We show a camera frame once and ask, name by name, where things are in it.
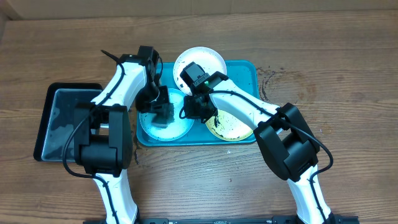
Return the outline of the green scrubbing sponge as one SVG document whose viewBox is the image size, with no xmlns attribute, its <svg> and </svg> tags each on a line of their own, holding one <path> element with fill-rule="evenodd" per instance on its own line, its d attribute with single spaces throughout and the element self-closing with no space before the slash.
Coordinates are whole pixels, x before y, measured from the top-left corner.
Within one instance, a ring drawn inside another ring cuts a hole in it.
<svg viewBox="0 0 398 224">
<path fill-rule="evenodd" d="M 152 118 L 151 124 L 157 128 L 166 128 L 170 123 L 174 122 L 174 104 L 169 103 L 162 105 L 156 110 L 155 116 Z"/>
</svg>

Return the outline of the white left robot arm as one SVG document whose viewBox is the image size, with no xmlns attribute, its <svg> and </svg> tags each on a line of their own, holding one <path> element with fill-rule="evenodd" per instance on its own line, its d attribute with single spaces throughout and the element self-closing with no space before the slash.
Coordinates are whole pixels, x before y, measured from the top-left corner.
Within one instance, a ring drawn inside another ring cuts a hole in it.
<svg viewBox="0 0 398 224">
<path fill-rule="evenodd" d="M 127 174 L 133 153 L 129 110 L 134 105 L 164 126 L 172 119 L 172 104 L 168 88 L 160 85 L 162 59 L 153 47 L 142 45 L 135 55 L 105 54 L 115 61 L 116 72 L 98 96 L 75 106 L 64 148 L 72 147 L 75 163 L 84 168 L 79 177 L 97 185 L 106 211 L 103 223 L 136 223 L 139 210 Z"/>
</svg>

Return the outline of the light blue plate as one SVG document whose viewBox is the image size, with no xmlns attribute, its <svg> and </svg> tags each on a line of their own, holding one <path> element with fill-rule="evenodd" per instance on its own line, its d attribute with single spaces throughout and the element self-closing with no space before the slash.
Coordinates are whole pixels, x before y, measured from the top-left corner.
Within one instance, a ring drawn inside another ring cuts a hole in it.
<svg viewBox="0 0 398 224">
<path fill-rule="evenodd" d="M 153 123 L 155 114 L 138 113 L 138 118 L 143 131 L 151 138 L 158 141 L 173 141 L 186 135 L 193 126 L 192 119 L 181 119 L 179 114 L 183 107 L 183 99 L 185 94 L 173 88 L 169 88 L 169 99 L 174 106 L 171 121 L 166 126 L 161 127 L 160 124 Z"/>
</svg>

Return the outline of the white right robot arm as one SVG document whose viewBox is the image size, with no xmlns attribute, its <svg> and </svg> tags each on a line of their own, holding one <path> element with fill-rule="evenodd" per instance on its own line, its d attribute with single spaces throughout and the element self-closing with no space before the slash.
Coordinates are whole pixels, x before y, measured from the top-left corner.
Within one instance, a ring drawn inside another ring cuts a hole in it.
<svg viewBox="0 0 398 224">
<path fill-rule="evenodd" d="M 210 75 L 195 62 L 180 72 L 180 79 L 191 91 L 184 98 L 181 118 L 205 122 L 222 110 L 239 119 L 252 129 L 268 168 L 287 181 L 297 206 L 297 221 L 332 222 L 333 214 L 318 182 L 318 175 L 327 168 L 318 168 L 317 154 L 326 147 L 313 135 L 296 106 L 263 102 L 227 75 Z"/>
</svg>

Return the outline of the white plate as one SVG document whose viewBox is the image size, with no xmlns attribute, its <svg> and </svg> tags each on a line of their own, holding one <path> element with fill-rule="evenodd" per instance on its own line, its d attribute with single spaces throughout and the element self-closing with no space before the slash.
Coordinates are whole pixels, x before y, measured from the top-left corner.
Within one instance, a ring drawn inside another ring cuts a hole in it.
<svg viewBox="0 0 398 224">
<path fill-rule="evenodd" d="M 191 62 L 200 65 L 209 75 L 215 72 L 227 74 L 227 67 L 222 56 L 208 47 L 192 47 L 178 56 L 173 67 L 173 78 L 177 87 L 186 95 L 191 95 L 191 90 L 180 78 L 182 70 Z"/>
</svg>

